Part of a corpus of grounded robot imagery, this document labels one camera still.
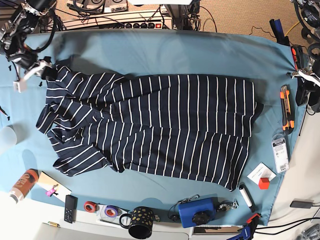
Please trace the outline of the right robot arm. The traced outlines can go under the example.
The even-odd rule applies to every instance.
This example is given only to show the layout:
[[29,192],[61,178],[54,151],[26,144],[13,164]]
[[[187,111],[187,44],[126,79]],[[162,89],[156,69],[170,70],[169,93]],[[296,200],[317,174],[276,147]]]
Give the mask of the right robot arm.
[[[0,27],[0,53],[13,64],[19,83],[33,75],[43,80],[54,80],[58,75],[51,57],[38,59],[38,54],[49,47],[56,33],[56,4],[55,0],[26,0],[20,3],[9,20]],[[25,40],[48,15],[53,19],[53,27],[47,42],[36,49],[30,48]]]

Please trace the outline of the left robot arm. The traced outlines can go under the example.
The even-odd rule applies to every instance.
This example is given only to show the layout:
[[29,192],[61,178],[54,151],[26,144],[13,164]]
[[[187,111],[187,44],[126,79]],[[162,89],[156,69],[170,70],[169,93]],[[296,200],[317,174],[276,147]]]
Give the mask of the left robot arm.
[[320,2],[318,0],[294,0],[294,10],[302,26],[301,36],[309,42],[306,48],[308,62],[303,47],[292,45],[292,55],[297,78],[295,101],[298,106],[307,105],[315,113],[320,111]]

